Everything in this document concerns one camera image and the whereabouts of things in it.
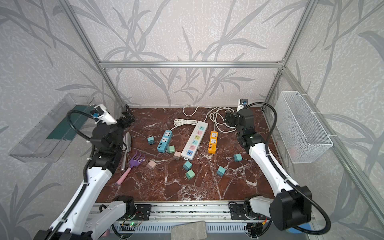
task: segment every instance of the wall with leaf pattern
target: wall with leaf pattern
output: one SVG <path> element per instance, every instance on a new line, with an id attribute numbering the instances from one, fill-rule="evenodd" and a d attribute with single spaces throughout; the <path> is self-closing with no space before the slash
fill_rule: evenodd
<path id="1" fill-rule="evenodd" d="M 288 68 L 384 196 L 384 1 L 319 2 Z M 271 100 L 291 88 L 283 78 Z M 332 221 L 325 239 L 384 239 L 384 230 L 332 150 L 310 164 L 281 157 Z M 316 219 L 322 219 L 314 211 Z"/>
<path id="2" fill-rule="evenodd" d="M 56 163 L 8 156 L 67 93 L 115 99 L 56 1 L 0 1 L 0 239 L 47 229 L 82 180 L 90 145 L 76 137 Z M 92 130 L 85 125 L 85 131 Z"/>
<path id="3" fill-rule="evenodd" d="M 70 3 L 103 61 L 278 61 L 307 0 Z M 234 106 L 239 98 L 266 96 L 276 72 L 109 69 L 123 98 L 137 106 Z"/>

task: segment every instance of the white power cord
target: white power cord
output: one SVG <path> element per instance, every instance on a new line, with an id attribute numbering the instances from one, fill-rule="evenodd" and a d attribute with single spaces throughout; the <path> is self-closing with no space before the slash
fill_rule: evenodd
<path id="1" fill-rule="evenodd" d="M 235 128 L 235 127 L 230 127 L 230 126 L 228 126 L 226 123 L 218 123 L 218 122 L 216 121 L 218 115 L 219 115 L 219 116 L 221 117 L 221 119 L 224 121 L 223 116 L 222 116 L 220 113 L 218 113 L 219 111 L 221 111 L 221 110 L 229 110 L 229 111 L 231 111 L 231 112 L 235 112 L 232 108 L 226 108 L 226 107 L 204 107 L 204 106 L 202 106 L 202 105 L 199 105 L 199 106 L 196 107 L 195 111 L 194 111 L 191 115 L 187 115 L 187 114 L 185 113 L 185 111 L 184 111 L 184 108 L 187 108 L 187 107 L 190 107 L 190 105 L 188 104 L 188 105 L 185 105 L 185 106 L 183 107 L 183 113 L 184 113 L 184 115 L 187 116 L 187 117 L 191 117 L 191 116 L 193 116 L 193 115 L 196 113 L 196 111 L 197 111 L 197 109 L 198 109 L 199 107 L 203 107 L 203 108 L 212 108 L 211 110 L 209 110 L 209 112 L 208 112 L 207 115 L 205 116 L 204 122 L 207 120 L 207 117 L 209 116 L 209 118 L 211 119 L 211 121 L 214 123 L 215 131 L 216 131 L 216 127 L 217 127 L 217 129 L 218 129 L 220 132 L 222 132 L 222 133 L 228 133 L 228 132 L 234 132 L 234 131 L 236 131 L 235 129 L 234 129 L 234 130 L 230 130 L 230 131 L 222 131 L 221 129 L 219 129 L 218 125 L 225 125 L 226 127 L 229 127 L 229 128 Z M 174 127 L 171 129 L 171 131 L 172 131 L 173 129 L 175 129 L 175 128 L 181 126 L 181 125 L 185 125 L 185 124 L 190 124 L 190 125 L 194 125 L 194 126 L 195 126 L 195 125 L 197 124 L 197 120 L 194 120 L 194 119 L 181 119 L 181 118 L 178 118 L 178 119 L 173 120 L 173 124 L 174 124 Z"/>
<path id="2" fill-rule="evenodd" d="M 175 129 L 175 128 L 181 126 L 181 125 L 184 125 L 184 124 L 190 124 L 190 125 L 196 126 L 197 120 L 178 118 L 178 119 L 173 120 L 173 124 L 175 126 L 173 128 L 171 128 L 170 131 L 172 131 L 173 129 Z"/>

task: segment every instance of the electrical outlet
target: electrical outlet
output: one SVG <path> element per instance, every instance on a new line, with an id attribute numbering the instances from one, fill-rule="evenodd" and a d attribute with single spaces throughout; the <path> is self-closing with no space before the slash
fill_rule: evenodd
<path id="1" fill-rule="evenodd" d="M 197 122 L 195 129 L 193 130 L 187 143 L 184 146 L 183 151 L 181 152 L 181 156 L 185 160 L 192 160 L 193 157 L 196 155 L 196 152 L 199 148 L 199 145 L 204 137 L 207 128 L 208 123 L 202 121 Z"/>
<path id="2" fill-rule="evenodd" d="M 166 130 L 157 146 L 157 151 L 166 152 L 170 139 L 172 137 L 172 131 Z"/>
<path id="3" fill-rule="evenodd" d="M 212 131 L 211 137 L 209 139 L 208 153 L 216 153 L 216 144 L 217 144 L 217 134 L 218 132 Z"/>

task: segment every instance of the wire mesh basket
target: wire mesh basket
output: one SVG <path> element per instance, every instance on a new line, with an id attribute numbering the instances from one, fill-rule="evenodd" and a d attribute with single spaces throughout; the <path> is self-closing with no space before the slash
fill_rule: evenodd
<path id="1" fill-rule="evenodd" d="M 281 92 L 275 109 L 276 126 L 293 163 L 314 162 L 332 147 L 332 140 L 299 92 Z"/>

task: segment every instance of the pink cube charger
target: pink cube charger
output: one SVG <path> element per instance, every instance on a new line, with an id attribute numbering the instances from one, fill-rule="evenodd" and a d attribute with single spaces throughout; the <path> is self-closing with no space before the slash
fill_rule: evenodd
<path id="1" fill-rule="evenodd" d="M 147 167 L 151 170 L 153 170 L 156 167 L 157 163 L 155 163 L 153 160 L 151 160 L 148 164 Z"/>
<path id="2" fill-rule="evenodd" d="M 176 151 L 176 152 L 173 154 L 173 158 L 174 158 L 174 159 L 179 160 L 180 157 L 181 157 L 181 152 L 177 152 L 177 151 Z"/>

